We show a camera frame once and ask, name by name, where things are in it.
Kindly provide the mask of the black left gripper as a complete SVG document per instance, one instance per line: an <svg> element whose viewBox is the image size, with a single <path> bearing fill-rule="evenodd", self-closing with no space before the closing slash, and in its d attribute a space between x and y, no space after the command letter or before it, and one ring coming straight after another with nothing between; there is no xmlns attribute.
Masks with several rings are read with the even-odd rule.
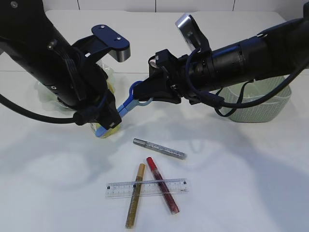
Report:
<svg viewBox="0 0 309 232"><path fill-rule="evenodd" d="M115 97L108 89L107 74L97 64L101 55L91 54L94 38L83 38L72 45L75 58L70 58L70 78L78 104L70 118L78 126L98 123L105 129L114 129L121 123L115 106Z"/></svg>

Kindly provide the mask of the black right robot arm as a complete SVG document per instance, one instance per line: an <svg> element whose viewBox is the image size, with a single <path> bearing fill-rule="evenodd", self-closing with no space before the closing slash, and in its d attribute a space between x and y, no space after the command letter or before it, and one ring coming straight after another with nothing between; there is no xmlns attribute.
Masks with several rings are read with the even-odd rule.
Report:
<svg viewBox="0 0 309 232"><path fill-rule="evenodd" d="M179 58L164 49L155 54L149 77L133 88L140 101L218 106L223 101L212 92L251 80L291 74L309 55L309 19L294 19L258 35L212 50L194 18L183 15L176 23L193 57Z"/></svg>

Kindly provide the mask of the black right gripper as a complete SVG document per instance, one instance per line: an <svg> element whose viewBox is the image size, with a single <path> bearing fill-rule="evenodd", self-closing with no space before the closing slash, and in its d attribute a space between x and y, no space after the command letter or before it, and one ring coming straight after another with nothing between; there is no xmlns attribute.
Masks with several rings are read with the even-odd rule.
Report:
<svg viewBox="0 0 309 232"><path fill-rule="evenodd" d="M161 50L148 59L149 77L133 87L133 97L139 101L150 98L156 102L180 104L181 98L199 99L194 84L200 55L174 56L168 49ZM157 68L150 65L154 61Z"/></svg>

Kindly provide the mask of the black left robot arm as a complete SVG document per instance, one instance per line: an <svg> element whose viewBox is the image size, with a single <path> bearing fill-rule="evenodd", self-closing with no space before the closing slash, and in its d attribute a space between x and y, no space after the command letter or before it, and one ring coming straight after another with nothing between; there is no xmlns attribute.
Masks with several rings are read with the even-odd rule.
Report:
<svg viewBox="0 0 309 232"><path fill-rule="evenodd" d="M5 97L0 102L41 122L79 126L98 123L105 129L115 128L122 119L108 88L107 74L97 62L106 54L122 61L119 54L129 50L129 42L116 38L117 33L111 28L97 25L90 36L70 44L46 16L42 1L1 1L1 50L72 109L74 115L70 118L42 116Z"/></svg>

